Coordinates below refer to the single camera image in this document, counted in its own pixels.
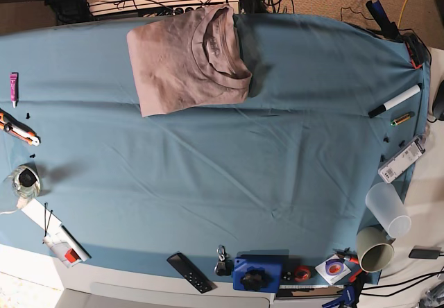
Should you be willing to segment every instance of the folded t-shirt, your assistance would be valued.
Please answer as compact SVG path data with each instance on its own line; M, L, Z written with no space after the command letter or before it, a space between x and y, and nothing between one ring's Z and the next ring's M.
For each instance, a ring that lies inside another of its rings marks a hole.
M251 73L239 55L233 10L209 6L127 35L142 116L241 103Z

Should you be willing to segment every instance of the mug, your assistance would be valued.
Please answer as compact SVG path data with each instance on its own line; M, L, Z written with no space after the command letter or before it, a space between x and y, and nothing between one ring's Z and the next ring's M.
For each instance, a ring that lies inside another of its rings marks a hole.
M378 272L393 259L395 250L386 236L374 227L361 230L356 237L359 264L365 272Z

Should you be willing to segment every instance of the white desk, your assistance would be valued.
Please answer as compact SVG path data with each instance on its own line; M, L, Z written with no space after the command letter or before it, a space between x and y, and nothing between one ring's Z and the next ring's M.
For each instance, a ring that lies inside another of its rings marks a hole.
M430 107L437 87L444 79L444 51L432 49L432 81ZM407 194L406 206L412 217L410 233L396 240L395 259L383 271L379 284L392 284L423 273L439 271L444 259L435 261L412 260L407 255L414 245L444 246L444 122L429 125L427 152L421 157L413 173ZM117 271L86 264L66 268L60 261L49 256L0 245L1 272L57 289L74 289L91 293L92 283L135 287L151 291L195 294L186 280ZM399 307L411 308L425 289L439 280L433 277L403 294L391 298L361 297L359 308ZM209 296L272 297L264 293L234 291L231 283L216 283L217 289L206 293ZM390 293L378 290L372 293Z

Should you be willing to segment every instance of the brown carpet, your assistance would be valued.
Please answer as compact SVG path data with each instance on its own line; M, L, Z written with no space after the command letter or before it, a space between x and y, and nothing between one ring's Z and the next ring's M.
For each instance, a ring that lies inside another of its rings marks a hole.
M367 0L294 0L297 13L322 15L341 19L341 7L351 7L370 17L366 10ZM380 0L388 17L398 22L404 0ZM291 12L290 0L284 0ZM0 4L0 33L20 31L31 28L53 26L54 17L50 9L41 2ZM349 10L343 11L343 20L366 28L377 29L373 21L365 20L361 15L355 15ZM409 0L402 17L401 28L412 28L417 32L427 46L444 49L444 26L434 0Z

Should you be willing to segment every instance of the black remote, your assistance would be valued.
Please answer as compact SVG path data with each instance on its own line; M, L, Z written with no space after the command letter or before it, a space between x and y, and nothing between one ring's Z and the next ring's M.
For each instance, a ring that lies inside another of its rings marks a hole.
M196 268L196 266L182 253L174 254L167 259L168 263L176 269L199 293L207 293L213 289L213 284Z

